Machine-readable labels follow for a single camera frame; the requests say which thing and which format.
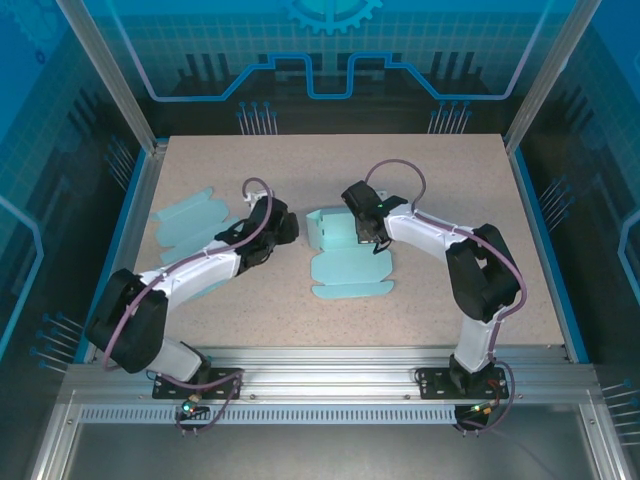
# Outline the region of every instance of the glass panel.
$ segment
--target glass panel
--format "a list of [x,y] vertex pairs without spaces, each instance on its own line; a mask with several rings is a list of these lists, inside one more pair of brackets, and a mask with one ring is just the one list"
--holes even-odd
[[639,18],[638,2],[603,0],[521,146],[603,386],[640,383]]
[[158,135],[504,132],[573,4],[87,2]]
[[55,2],[0,2],[0,58],[0,476],[25,478],[138,146]]

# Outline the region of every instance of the aluminum frame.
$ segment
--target aluminum frame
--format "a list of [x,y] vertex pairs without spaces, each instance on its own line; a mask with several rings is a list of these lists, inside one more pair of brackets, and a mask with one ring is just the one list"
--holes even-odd
[[533,81],[533,85],[527,92],[527,96],[505,135],[508,155],[513,154],[520,145],[584,31],[589,26],[601,1],[576,0],[576,5],[562,26],[562,30],[556,37],[547,58]]
[[56,2],[140,146],[153,154],[156,149],[156,137],[83,1]]
[[[452,348],[224,348],[205,349],[204,353],[212,356],[214,366],[246,370],[240,399],[233,404],[237,407],[377,405],[400,411],[473,403],[420,399],[413,372],[418,367],[447,365],[451,351]],[[500,347],[498,354],[511,364],[516,375],[514,408],[579,405],[585,438],[600,477],[632,478],[592,365],[569,362],[566,351],[559,346]],[[144,373],[104,372],[98,361],[70,366],[32,479],[63,478],[72,458],[78,424],[87,417],[83,411],[106,407],[144,412],[179,405],[177,401],[153,400],[152,388]],[[146,415],[144,421],[124,417],[100,423],[168,423],[166,415],[159,415],[157,420]]]

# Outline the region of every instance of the black mounting plate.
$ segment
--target black mounting plate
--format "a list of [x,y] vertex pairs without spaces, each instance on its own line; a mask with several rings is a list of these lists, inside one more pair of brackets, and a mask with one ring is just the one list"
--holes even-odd
[[414,378],[420,387],[422,400],[494,400],[496,392],[487,384],[489,380],[504,382],[498,390],[498,395],[500,400],[509,398],[509,389],[502,368],[496,367],[487,372],[485,381],[471,389],[467,395],[462,395],[453,384],[448,368],[418,368]]
[[[207,383],[213,382],[241,370],[242,369],[240,368],[212,368],[211,370],[209,370],[209,378],[207,380]],[[233,381],[225,382],[222,385],[217,386],[216,388],[207,390],[206,392],[202,392],[202,399],[226,400],[227,398],[229,398],[232,387]],[[233,397],[231,397],[232,400],[237,400],[238,398],[240,398],[241,388],[242,386],[239,385],[236,393],[234,393]],[[173,383],[165,380],[159,375],[156,375],[151,397],[156,400],[186,400],[192,393],[195,393],[195,390],[176,387]]]

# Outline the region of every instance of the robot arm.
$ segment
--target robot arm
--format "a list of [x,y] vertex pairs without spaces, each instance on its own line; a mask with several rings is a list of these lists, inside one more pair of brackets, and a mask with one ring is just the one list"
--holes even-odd
[[[250,216],[216,235],[204,252],[237,244],[258,228],[267,211],[266,192],[251,200]],[[266,262],[276,245],[291,243],[297,238],[295,214],[288,212],[284,202],[276,198],[272,198],[272,202],[266,227],[242,247],[203,255],[175,269],[167,265],[139,275],[126,269],[114,273],[87,328],[89,341],[105,350],[126,307],[162,275],[163,280],[142,299],[122,330],[111,358],[129,373],[146,369],[185,382],[206,378],[209,369],[206,357],[184,343],[165,337],[167,315],[207,288]]]
[[407,200],[392,196],[382,201],[360,181],[342,198],[355,216],[361,243],[376,243],[374,253],[395,241],[405,242],[446,263],[453,296],[463,312],[460,341],[450,361],[452,381],[461,391],[489,365],[489,347],[497,319],[514,300],[520,286],[514,275],[489,251],[456,230],[468,231],[513,259],[497,228],[460,227],[412,210]]

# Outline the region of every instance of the purple cable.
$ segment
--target purple cable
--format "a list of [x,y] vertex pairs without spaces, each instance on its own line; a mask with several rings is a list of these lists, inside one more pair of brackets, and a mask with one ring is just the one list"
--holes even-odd
[[513,406],[513,401],[514,401],[514,398],[515,398],[515,392],[516,392],[516,381],[515,381],[515,377],[513,375],[513,370],[511,369],[511,367],[506,362],[499,361],[494,356],[496,341],[498,339],[498,332],[500,331],[500,325],[502,324],[504,319],[506,317],[508,317],[509,315],[513,315],[514,313],[516,313],[518,310],[520,310],[524,306],[525,302],[527,301],[527,285],[526,285],[526,283],[524,281],[524,278],[522,277],[522,274],[520,273],[518,268],[513,264],[513,262],[510,261],[507,257],[505,257],[501,252],[499,252],[489,242],[483,240],[482,238],[478,237],[477,235],[474,235],[471,232],[468,232],[466,230],[458,228],[456,225],[452,225],[450,223],[441,222],[441,221],[438,221],[438,220],[434,220],[432,218],[428,218],[428,217],[422,215],[420,212],[418,212],[416,210],[416,204],[424,196],[424,194],[425,194],[425,192],[427,190],[427,180],[426,180],[424,174],[422,173],[422,171],[415,164],[413,164],[413,163],[411,163],[411,162],[409,162],[407,160],[395,159],[395,158],[394,159],[389,159],[389,160],[382,160],[381,162],[376,163],[371,168],[371,170],[369,170],[369,173],[367,173],[367,176],[365,177],[365,182],[369,181],[369,178],[371,178],[371,174],[378,167],[381,167],[382,165],[385,165],[385,164],[388,164],[388,163],[400,163],[402,165],[407,165],[407,166],[411,167],[413,170],[415,170],[418,173],[418,175],[420,176],[420,181],[422,182],[422,188],[420,190],[420,193],[418,193],[418,196],[413,200],[413,202],[411,202],[411,210],[412,210],[413,214],[415,215],[415,217],[418,220],[420,220],[420,221],[422,221],[422,222],[424,222],[424,223],[426,223],[428,225],[432,225],[434,227],[440,228],[442,230],[448,230],[448,231],[451,231],[452,233],[467,237],[470,240],[472,240],[472,241],[476,242],[477,244],[479,244],[480,246],[484,247],[486,250],[488,250],[493,255],[495,255],[495,257],[498,260],[500,260],[500,262],[502,262],[502,264],[505,267],[507,267],[509,269],[509,271],[516,278],[516,281],[518,282],[518,285],[520,286],[520,301],[518,301],[518,303],[515,304],[510,309],[503,310],[498,314],[498,316],[496,318],[496,326],[493,329],[493,332],[491,334],[491,338],[489,339],[489,347],[488,347],[488,352],[487,352],[487,355],[489,357],[489,361],[491,363],[495,364],[495,365],[502,365],[505,368],[505,370],[507,370],[507,372],[509,373],[509,377],[510,377],[510,380],[511,380],[510,381],[510,384],[511,384],[511,395],[509,396],[509,400],[507,402],[507,406],[505,407],[504,412],[502,413],[502,415],[500,415],[500,417],[495,422],[493,422],[488,427],[483,427],[482,430],[481,430],[483,432],[491,431],[497,425],[502,423],[502,421],[506,417],[507,413],[509,413],[509,411],[511,410],[511,407]]
[[177,416],[176,416],[176,428],[178,430],[180,430],[183,435],[186,434],[187,432],[192,432],[194,435],[198,435],[198,433],[204,433],[207,430],[211,429],[216,423],[218,423],[218,421],[224,415],[224,412],[226,412],[227,407],[231,403],[231,399],[233,398],[233,395],[236,393],[236,390],[238,389],[238,386],[240,385],[240,382],[242,381],[242,372],[237,372],[237,373],[239,373],[240,375],[238,376],[238,379],[233,382],[233,387],[231,387],[231,393],[229,393],[229,396],[227,397],[227,399],[222,404],[222,407],[220,408],[218,413],[216,413],[216,416],[213,417],[211,419],[211,421],[209,423],[207,423],[205,426],[200,427],[200,428],[195,428],[194,427],[193,430],[188,430],[188,429],[186,429],[186,428],[184,428],[182,426],[182,424],[180,423],[180,414],[179,413],[177,414]]
[[[154,278],[151,282],[149,282],[149,285],[147,285],[144,289],[142,289],[142,291],[133,299],[131,304],[125,309],[124,313],[122,314],[122,317],[120,317],[120,321],[118,322],[118,325],[116,326],[115,330],[113,331],[113,335],[111,336],[111,339],[109,340],[109,343],[107,344],[107,348],[104,350],[104,358],[102,360],[102,366],[103,366],[103,368],[105,370],[111,371],[111,370],[116,370],[117,368],[120,368],[118,366],[113,366],[113,367],[109,366],[109,359],[111,358],[111,353],[113,352],[113,347],[115,346],[116,342],[118,341],[118,338],[120,337],[120,334],[122,333],[122,330],[124,329],[125,325],[127,324],[129,319],[131,318],[131,315],[132,315],[133,311],[138,307],[138,305],[140,304],[142,299],[145,297],[145,295],[147,295],[153,289],[153,287],[155,287],[160,282],[162,282],[166,275],[168,275],[171,272],[177,270],[178,268],[180,268],[180,267],[182,267],[182,266],[184,266],[184,265],[186,265],[186,264],[188,264],[188,263],[190,263],[190,262],[192,262],[194,260],[198,260],[198,259],[200,259],[202,257],[207,257],[207,256],[210,256],[210,255],[217,255],[219,253],[228,252],[230,250],[235,250],[236,248],[242,247],[243,245],[246,245],[247,243],[252,241],[254,238],[256,238],[260,234],[260,232],[262,232],[262,230],[267,226],[267,223],[269,222],[269,217],[271,217],[271,209],[273,207],[273,195],[271,193],[271,190],[269,189],[269,186],[264,182],[264,180],[262,180],[260,178],[257,178],[257,177],[251,177],[251,178],[248,178],[247,180],[245,180],[245,182],[242,184],[242,195],[243,196],[246,197],[247,185],[249,183],[251,183],[251,182],[259,183],[267,191],[267,212],[265,214],[264,219],[262,220],[262,223],[258,226],[258,228],[253,233],[251,233],[244,240],[241,240],[241,241],[239,241],[238,243],[236,243],[234,245],[227,245],[226,247],[214,248],[212,250],[198,252],[198,253],[196,253],[194,255],[191,255],[190,257],[183,258],[182,260],[180,260],[180,261],[174,263],[173,265],[171,265],[163,273],[161,273],[156,278]],[[201,386],[197,386],[196,389],[199,390],[199,389],[202,389],[202,387]]]

